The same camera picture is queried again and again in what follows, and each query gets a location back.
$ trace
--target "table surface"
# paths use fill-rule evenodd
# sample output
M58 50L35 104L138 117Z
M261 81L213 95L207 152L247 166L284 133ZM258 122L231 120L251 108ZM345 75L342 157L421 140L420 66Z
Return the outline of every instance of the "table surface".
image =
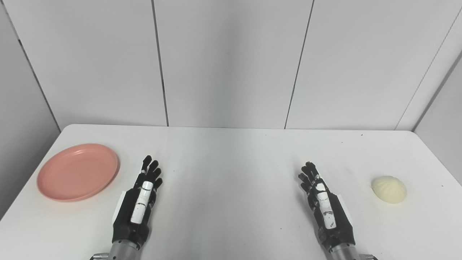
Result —
M57 202L36 178L59 151L96 142L120 160L99 194ZM264 130L70 125L0 221L2 259L87 260L111 246L112 215L147 154L164 184L142 260L322 260L317 226L297 174L314 162L341 194L357 249L379 260L459 259L462 187L407 131ZM387 204L373 178L393 175L408 190Z

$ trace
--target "white wall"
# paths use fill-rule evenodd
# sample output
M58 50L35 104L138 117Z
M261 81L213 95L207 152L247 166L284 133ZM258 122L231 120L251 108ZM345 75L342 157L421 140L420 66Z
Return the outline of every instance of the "white wall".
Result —
M0 5L0 218L59 135Z
M461 56L415 132L462 184Z
M462 0L4 0L58 124L411 130ZM312 19L305 31L312 9ZM297 75L302 47L303 55Z
M284 128L306 0L155 0L171 126Z
M61 128L166 125L150 0L4 0Z
M287 128L395 129L461 7L460 0L315 1ZM434 93L438 84L420 88ZM428 100L420 103L421 113Z

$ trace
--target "pink plate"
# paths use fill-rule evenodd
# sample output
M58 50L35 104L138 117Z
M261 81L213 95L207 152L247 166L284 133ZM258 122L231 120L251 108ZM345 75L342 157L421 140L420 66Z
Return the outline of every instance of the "pink plate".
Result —
M40 169L37 187L48 198L76 201L106 187L117 172L117 155L109 147L86 143L55 154Z

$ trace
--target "white finger segment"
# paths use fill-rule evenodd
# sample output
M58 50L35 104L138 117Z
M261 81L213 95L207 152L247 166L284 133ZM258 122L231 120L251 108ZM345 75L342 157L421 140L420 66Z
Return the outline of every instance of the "white finger segment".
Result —
M324 184L319 183L316 185L316 189L319 193L316 195L319 201L319 209L321 210L322 217L324 219L324 225L327 229L334 229L337 227L335 222L334 212L332 211L332 206L330 205L329 195L326 192L326 187Z
M143 182L140 194L138 196L138 199L136 200L136 205L135 209L133 210L132 218L130 219L131 223L141 224L141 221L143 221L149 197L151 196L152 186L153 184L150 181Z

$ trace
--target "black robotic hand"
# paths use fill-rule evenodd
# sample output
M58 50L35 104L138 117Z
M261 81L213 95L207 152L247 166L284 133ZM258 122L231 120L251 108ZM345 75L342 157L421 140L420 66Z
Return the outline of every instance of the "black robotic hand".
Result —
M133 188L122 193L120 208L113 222L114 233L109 253L94 254L91 260L136 260L149 236L149 217L156 203L157 189L162 185L159 162L150 155L143 160Z
M151 209L156 202L156 191L162 185L162 179L158 178L161 174L161 169L158 168L159 162L153 161L151 163L151 160L152 158L150 155L146 156L143 160L143 166L141 167L141 172L136 179L135 185L125 193L119 213L113 224L114 234L112 236L112 242L117 240L128 240L140 248L147 240L149 235L147 223L151 215ZM140 193L146 190L144 189L144 184L146 182L152 183L152 187L149 187L151 192L149 194L149 199L146 201L147 203L140 203ZM135 219L137 207L141 207L144 211L141 216L139 216L138 213L139 221Z
M330 192L312 162L307 162L302 171L298 177L303 181L301 186L308 194L308 204L319 227L321 244L328 251L342 243L354 245L353 227L337 195Z

